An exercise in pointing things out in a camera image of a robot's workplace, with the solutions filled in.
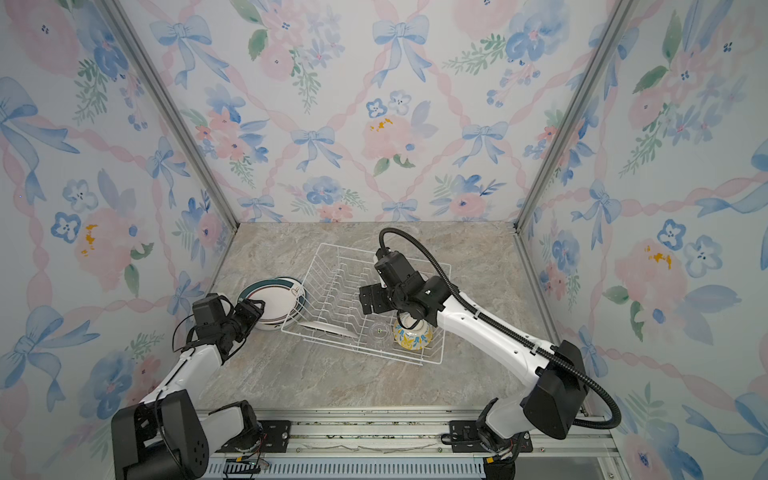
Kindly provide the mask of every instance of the metal corner post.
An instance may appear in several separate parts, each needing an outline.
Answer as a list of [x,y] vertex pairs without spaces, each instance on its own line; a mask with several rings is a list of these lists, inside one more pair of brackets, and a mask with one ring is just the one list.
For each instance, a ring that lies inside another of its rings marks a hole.
[[200,177],[203,186],[208,190],[211,200],[216,204],[222,216],[226,219],[227,226],[232,231],[237,230],[237,225],[239,223],[237,217],[235,217],[232,208],[219,188],[219,184],[214,179],[210,169],[206,165],[205,160],[200,155],[200,152],[197,149],[197,143],[195,143],[194,138],[192,137],[192,133],[187,129],[184,124],[184,119],[181,117],[181,113],[176,107],[173,98],[171,98],[170,93],[160,80],[160,75],[154,67],[152,60],[149,58],[144,45],[137,36],[125,10],[122,5],[120,5],[120,0],[98,0],[97,5],[104,15],[104,18],[109,23],[109,26],[112,28],[112,31],[115,33],[115,36],[118,38],[118,41],[121,43],[122,47],[125,48],[128,57],[138,69],[141,79],[145,81],[147,90],[160,108],[163,118],[179,140],[192,168]]
[[617,0],[616,8],[606,23],[605,32],[600,40],[600,44],[587,65],[587,69],[584,71],[584,80],[581,81],[581,85],[579,85],[576,94],[571,99],[571,103],[565,111],[562,126],[552,141],[552,147],[549,149],[547,157],[544,159],[541,169],[534,179],[531,190],[525,198],[522,212],[516,223],[518,232],[525,231],[528,222],[531,221],[536,205],[547,187],[547,180],[557,166],[558,159],[565,149],[568,138],[571,137],[578,120],[587,108],[598,80],[607,67],[608,61],[616,52],[618,42],[621,40],[631,12],[636,4],[635,0]]

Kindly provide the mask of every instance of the marble countertop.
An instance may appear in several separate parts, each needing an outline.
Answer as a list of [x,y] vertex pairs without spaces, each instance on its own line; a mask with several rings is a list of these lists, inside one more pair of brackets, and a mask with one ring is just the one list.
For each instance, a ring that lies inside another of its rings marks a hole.
[[[547,333],[508,223],[243,223],[212,291],[231,299],[275,276],[302,278],[320,243],[376,250],[383,227],[397,226],[452,265],[451,280],[487,310],[542,339]],[[421,254],[396,236],[388,246]],[[440,365],[410,365],[254,330],[219,369],[199,408],[242,399],[261,409],[331,406],[473,406],[509,396],[521,383],[469,342],[445,334]]]

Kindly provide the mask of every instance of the black mounting plate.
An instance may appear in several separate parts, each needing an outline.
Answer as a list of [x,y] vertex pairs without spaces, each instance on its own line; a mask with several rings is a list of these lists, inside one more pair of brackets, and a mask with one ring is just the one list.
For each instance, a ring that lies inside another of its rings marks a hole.
[[[451,431],[451,449],[454,453],[490,453],[483,448],[475,420],[452,420],[448,422]],[[522,439],[520,453],[533,452],[530,435]]]
[[[285,453],[290,440],[290,420],[259,420],[266,435],[261,447],[262,453]],[[218,453],[240,453],[240,450],[225,443]]]

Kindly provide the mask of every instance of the countertop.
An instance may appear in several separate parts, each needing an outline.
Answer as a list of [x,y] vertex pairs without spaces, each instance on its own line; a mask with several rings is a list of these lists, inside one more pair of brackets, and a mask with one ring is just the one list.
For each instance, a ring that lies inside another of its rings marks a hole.
[[[212,291],[234,300],[251,283],[275,276],[302,278],[320,243],[376,250],[378,234],[394,226],[419,239],[451,280],[475,302],[542,339],[547,333],[508,223],[243,223]],[[397,236],[388,246],[421,254]],[[215,409],[242,399],[254,408],[363,406],[483,407],[521,383],[471,343],[445,334],[440,365],[410,365],[315,343],[280,332],[254,330],[220,368],[198,403]]]

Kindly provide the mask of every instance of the floral wallpaper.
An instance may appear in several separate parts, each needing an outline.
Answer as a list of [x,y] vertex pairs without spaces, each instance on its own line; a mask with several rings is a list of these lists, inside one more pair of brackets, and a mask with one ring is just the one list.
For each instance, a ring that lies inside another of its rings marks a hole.
[[236,215],[277,222],[516,220],[614,5],[122,3]]
[[232,232],[93,3],[4,0],[0,43],[0,477],[101,480]]
[[638,2],[526,224],[634,480],[768,478],[766,20]]

